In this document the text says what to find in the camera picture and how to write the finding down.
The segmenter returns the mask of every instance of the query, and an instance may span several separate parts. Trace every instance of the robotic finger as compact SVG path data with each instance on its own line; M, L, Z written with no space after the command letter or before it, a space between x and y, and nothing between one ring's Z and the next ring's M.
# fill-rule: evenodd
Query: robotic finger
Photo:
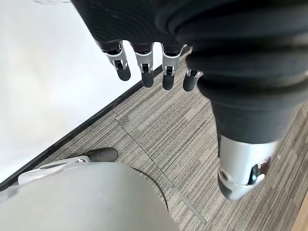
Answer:
M119 78L122 81L130 79L130 70L127 63L123 41L108 43L96 42L101 50L106 54L109 62L115 67Z
M141 71L142 83L146 88L150 88L154 83L153 44L131 43L131 46L133 47L136 54L138 67L140 68Z
M174 84L174 75L177 71L182 46L169 46L162 44L163 50L163 88L171 90Z

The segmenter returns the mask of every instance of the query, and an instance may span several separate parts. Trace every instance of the wall baseboard trim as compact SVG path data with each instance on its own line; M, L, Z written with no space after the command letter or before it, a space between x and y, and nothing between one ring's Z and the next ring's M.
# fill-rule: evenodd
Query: wall baseboard trim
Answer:
M182 50L181 56L189 51L189 46L185 46ZM162 72L162 67L159 66L153 71L154 77L159 75ZM120 103L122 103L125 99L127 99L129 96L131 96L133 93L138 91L140 88L143 87L143 84L141 81L139 81L137 84L135 84L133 87L125 91L122 95L117 97L115 100L113 100L110 104L108 104L106 107L101 109L99 112L91 116L89 119L87 119L85 122L83 122L81 125L79 125L77 128L69 132L67 135L59 139L56 143L54 143L52 146L44 150L41 154L36 156L34 159L32 159L30 162L22 166L20 169L18 169L16 172L14 172L12 175L10 175L7 179L5 179L2 183L0 183L0 191L3 191L10 187L12 184L17 182L18 176L24 172L32 170L35 166L37 166L39 163L41 163L43 160L45 160L47 157L52 155L54 152L56 152L59 148L61 148L63 145L65 145L67 142L69 142L71 139L73 139L76 135L81 133L83 130L88 128L90 125L95 123L97 120L102 118L105 114L110 112L112 109L114 109L116 106L118 106Z

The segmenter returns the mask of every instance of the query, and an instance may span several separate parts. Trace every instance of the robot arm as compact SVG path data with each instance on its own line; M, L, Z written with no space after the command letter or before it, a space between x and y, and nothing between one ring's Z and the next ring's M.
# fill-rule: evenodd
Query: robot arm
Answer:
M170 90L184 44L184 89L196 77L212 102L218 133L218 183L239 199L265 177L278 140L308 98L308 3L304 0L72 0L119 77L130 77L130 41L146 87L152 43L163 45L163 87Z

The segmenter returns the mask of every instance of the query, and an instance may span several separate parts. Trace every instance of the white surface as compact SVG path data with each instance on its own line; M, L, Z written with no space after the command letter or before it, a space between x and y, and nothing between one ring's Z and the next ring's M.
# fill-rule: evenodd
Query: white surface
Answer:
M124 42L131 79L121 81L71 3L2 0L0 182L141 79ZM154 68L161 64L154 45Z

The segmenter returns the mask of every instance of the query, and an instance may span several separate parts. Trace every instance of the gray fabric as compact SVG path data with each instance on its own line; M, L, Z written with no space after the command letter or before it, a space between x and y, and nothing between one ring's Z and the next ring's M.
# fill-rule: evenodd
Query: gray fabric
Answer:
M114 147L118 162L158 180L181 230L291 230L308 189L308 104L297 108L266 181L242 200L228 201L217 182L219 159L211 104L198 89L182 89L184 58L171 91L162 88L160 74L153 87L134 93L44 163Z

